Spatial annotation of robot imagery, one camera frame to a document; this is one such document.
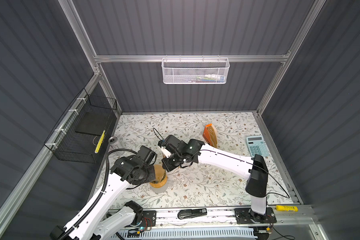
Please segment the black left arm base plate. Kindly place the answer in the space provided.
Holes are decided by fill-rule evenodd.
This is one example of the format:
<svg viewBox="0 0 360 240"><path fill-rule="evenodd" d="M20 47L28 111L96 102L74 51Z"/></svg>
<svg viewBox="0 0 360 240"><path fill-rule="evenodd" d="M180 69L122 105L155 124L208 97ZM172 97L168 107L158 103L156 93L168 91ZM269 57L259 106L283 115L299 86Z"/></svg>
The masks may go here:
<svg viewBox="0 0 360 240"><path fill-rule="evenodd" d="M141 219L136 223L129 225L129 227L155 227L157 220L157 211L143 211Z"/></svg>

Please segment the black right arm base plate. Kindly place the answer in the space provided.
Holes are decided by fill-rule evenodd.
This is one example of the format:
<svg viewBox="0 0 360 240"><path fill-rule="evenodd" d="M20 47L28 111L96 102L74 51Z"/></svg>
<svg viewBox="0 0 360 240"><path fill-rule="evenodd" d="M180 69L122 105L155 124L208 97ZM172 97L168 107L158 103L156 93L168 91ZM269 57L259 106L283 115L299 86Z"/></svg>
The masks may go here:
<svg viewBox="0 0 360 240"><path fill-rule="evenodd" d="M277 222L276 215L270 207L266 207L264 215L253 212L251 208L236 208L234 212L238 224L275 224Z"/></svg>

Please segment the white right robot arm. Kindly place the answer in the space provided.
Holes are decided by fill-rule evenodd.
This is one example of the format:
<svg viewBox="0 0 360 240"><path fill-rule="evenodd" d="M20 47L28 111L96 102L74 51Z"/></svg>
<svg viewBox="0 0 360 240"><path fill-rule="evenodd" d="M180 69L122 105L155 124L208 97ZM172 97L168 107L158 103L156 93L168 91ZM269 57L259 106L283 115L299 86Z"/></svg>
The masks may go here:
<svg viewBox="0 0 360 240"><path fill-rule="evenodd" d="M269 171L261 155L239 156L196 139L191 139L186 143L173 135L159 140L158 146L164 156L163 168L167 172L176 168L187 168L193 164L205 164L242 177L247 181L245 191L251 196L250 214L254 218L267 215Z"/></svg>

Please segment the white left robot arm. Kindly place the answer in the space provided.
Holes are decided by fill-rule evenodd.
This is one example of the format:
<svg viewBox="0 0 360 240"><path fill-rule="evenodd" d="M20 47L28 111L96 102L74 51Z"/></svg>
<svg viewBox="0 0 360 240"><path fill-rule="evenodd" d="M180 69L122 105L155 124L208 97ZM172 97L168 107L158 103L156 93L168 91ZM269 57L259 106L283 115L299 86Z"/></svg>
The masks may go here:
<svg viewBox="0 0 360 240"><path fill-rule="evenodd" d="M138 152L129 150L129 153L130 156L117 159L113 166L109 157L105 157L106 175L102 187L69 222L52 230L52 240L104 240L126 226L140 223L144 209L133 201L104 218L114 201L130 185L139 186L156 178L153 164L157 154L154 151L142 146Z"/></svg>

